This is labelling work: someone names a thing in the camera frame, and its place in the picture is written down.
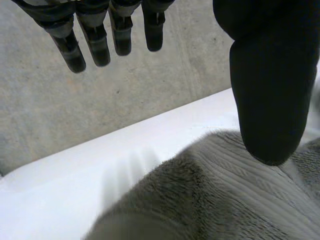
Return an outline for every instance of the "ribbed fabric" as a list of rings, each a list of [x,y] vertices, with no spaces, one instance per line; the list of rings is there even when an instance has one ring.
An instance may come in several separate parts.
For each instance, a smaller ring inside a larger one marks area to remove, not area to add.
[[[86,239],[319,240],[319,186],[320,138],[267,166],[218,132],[146,175]]]

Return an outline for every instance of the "gray concrete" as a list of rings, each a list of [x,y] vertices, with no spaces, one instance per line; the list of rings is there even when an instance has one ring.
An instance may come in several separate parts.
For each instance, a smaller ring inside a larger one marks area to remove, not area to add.
[[[232,40],[214,19],[212,1],[177,0],[166,12],[164,45],[148,52],[141,8],[132,17],[132,53],[98,68],[78,23],[87,63],[74,74],[50,36],[11,1],[2,1],[0,171],[97,138],[230,87]],[[110,31],[109,16],[105,26]]]

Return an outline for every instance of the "robot finger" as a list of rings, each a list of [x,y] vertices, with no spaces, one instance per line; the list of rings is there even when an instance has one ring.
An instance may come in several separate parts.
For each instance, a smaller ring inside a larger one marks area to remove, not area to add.
[[[107,33],[103,24],[109,0],[83,0],[76,2],[76,16],[88,44],[93,61],[98,67],[110,63]]]
[[[131,15],[139,7],[141,0],[110,0],[109,17],[115,51],[119,56],[131,52]]]
[[[165,10],[174,1],[144,0],[142,2],[146,45],[151,52],[160,50],[163,45],[163,27],[166,21]]]

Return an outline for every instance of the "black rubber fingertip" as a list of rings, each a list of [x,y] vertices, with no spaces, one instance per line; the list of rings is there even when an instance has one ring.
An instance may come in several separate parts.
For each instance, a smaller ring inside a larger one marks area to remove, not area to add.
[[[81,73],[86,69],[86,62],[83,59],[83,57],[65,59],[65,63],[68,65],[69,69],[75,74]]]
[[[162,48],[163,45],[163,35],[155,35],[152,37],[146,36],[146,46],[150,52],[157,52]]]
[[[79,46],[77,46],[73,51],[62,52],[62,56],[65,63],[73,73],[78,74],[86,69],[86,61]]]
[[[110,53],[108,50],[101,50],[94,52],[94,63],[97,67],[104,67],[110,63]]]
[[[118,56],[127,56],[131,53],[131,40],[114,40],[114,46]]]

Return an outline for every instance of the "black fabric object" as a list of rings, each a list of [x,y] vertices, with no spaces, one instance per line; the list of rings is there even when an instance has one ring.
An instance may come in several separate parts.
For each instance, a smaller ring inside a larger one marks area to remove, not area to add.
[[[283,164],[304,132],[320,49],[319,0],[213,0],[235,40],[230,77],[247,150]]]

